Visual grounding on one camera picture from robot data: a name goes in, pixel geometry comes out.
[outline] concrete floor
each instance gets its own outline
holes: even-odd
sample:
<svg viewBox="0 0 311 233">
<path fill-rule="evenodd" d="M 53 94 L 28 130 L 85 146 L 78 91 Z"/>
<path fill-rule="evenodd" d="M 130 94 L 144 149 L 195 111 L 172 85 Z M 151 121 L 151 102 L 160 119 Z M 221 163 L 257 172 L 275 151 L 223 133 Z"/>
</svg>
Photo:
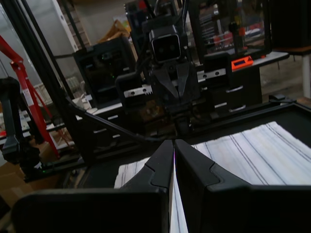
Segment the concrete floor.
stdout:
<svg viewBox="0 0 311 233">
<path fill-rule="evenodd" d="M 283 94 L 292 99 L 303 97 L 302 60 L 300 56 L 290 56 L 277 63 L 260 68 L 262 99 L 268 101 L 271 94 Z"/>
</svg>

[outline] black drawer cabinet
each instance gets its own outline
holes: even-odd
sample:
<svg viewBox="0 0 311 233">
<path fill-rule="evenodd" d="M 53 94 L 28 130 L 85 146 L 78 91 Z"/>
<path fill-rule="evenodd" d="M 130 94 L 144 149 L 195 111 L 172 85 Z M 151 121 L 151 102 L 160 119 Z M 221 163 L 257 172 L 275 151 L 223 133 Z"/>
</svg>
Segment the black drawer cabinet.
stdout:
<svg viewBox="0 0 311 233">
<path fill-rule="evenodd" d="M 230 87 L 211 91 L 215 112 L 236 112 L 262 103 L 259 68 L 246 68 L 233 72 Z"/>
</svg>

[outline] striped towel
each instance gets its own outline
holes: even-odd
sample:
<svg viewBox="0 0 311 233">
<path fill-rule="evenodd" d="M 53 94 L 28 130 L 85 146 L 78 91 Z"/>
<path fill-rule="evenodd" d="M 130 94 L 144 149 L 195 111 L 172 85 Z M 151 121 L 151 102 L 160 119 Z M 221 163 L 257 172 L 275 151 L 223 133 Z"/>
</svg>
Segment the striped towel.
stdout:
<svg viewBox="0 0 311 233">
<path fill-rule="evenodd" d="M 193 145 L 224 169 L 257 185 L 311 185 L 311 149 L 276 122 Z M 148 161 L 122 165 L 115 188 L 122 187 Z M 172 233 L 187 233 L 174 167 Z"/>
</svg>

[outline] cardboard box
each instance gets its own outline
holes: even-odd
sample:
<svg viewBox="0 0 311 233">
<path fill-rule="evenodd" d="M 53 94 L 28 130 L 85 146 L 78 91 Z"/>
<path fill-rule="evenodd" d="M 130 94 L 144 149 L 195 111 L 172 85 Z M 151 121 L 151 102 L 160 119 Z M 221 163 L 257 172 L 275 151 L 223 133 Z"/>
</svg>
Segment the cardboard box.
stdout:
<svg viewBox="0 0 311 233">
<path fill-rule="evenodd" d="M 25 183 L 23 173 L 18 165 L 6 163 L 0 167 L 0 195 L 12 208 L 22 197 L 40 189 L 55 188 L 59 175 L 48 177 L 39 181 Z"/>
</svg>

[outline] red engine hoist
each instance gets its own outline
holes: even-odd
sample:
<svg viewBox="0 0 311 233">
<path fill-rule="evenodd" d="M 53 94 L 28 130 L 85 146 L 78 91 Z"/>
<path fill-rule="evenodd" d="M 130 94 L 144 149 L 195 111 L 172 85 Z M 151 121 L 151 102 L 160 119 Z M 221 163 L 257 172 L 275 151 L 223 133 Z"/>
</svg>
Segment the red engine hoist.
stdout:
<svg viewBox="0 0 311 233">
<path fill-rule="evenodd" d="M 24 62 L 23 58 L 21 56 L 19 56 L 8 45 L 8 43 L 2 38 L 2 36 L 0 36 L 0 51 L 12 60 L 11 66 L 12 66 L 14 72 L 16 73 L 16 75 L 18 77 L 19 84 L 22 88 L 22 91 L 23 91 L 23 94 L 25 96 L 28 108 L 29 108 L 29 110 L 30 110 L 30 112 L 34 118 L 34 121 L 35 121 L 42 137 L 44 138 L 44 140 L 50 144 L 54 153 L 59 158 L 57 148 L 56 148 L 50 134 L 48 133 L 48 131 L 46 129 L 47 125 L 44 121 L 43 115 L 41 113 L 40 106 L 39 106 L 37 99 L 36 99 L 36 96 L 38 97 L 38 99 L 42 103 L 44 109 L 46 110 L 46 112 L 48 113 L 50 118 L 52 117 L 52 115 L 51 115 L 50 111 L 48 110 L 48 108 L 46 107 L 46 105 L 44 104 L 41 97 L 38 95 L 35 88 L 30 83 L 27 72 L 26 72 L 26 68 L 23 64 L 23 62 Z"/>
</svg>

